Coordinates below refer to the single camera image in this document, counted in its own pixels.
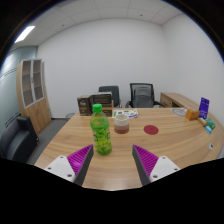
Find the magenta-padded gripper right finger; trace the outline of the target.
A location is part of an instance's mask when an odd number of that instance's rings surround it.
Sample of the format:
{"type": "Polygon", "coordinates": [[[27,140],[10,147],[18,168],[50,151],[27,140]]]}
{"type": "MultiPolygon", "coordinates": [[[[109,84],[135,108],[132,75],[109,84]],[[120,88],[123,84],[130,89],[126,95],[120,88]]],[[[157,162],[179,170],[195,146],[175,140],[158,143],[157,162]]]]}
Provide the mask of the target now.
{"type": "Polygon", "coordinates": [[[133,146],[132,155],[143,186],[180,170],[167,156],[158,157],[137,145],[133,146]]]}

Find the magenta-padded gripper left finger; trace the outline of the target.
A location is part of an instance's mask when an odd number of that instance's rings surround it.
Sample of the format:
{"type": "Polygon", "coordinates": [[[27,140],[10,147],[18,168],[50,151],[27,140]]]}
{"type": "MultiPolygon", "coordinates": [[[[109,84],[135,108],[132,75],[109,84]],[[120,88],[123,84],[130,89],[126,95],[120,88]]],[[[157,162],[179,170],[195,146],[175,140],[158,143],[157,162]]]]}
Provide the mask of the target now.
{"type": "Polygon", "coordinates": [[[89,145],[69,156],[58,156],[45,168],[45,171],[82,186],[92,156],[93,145],[89,145]]]}

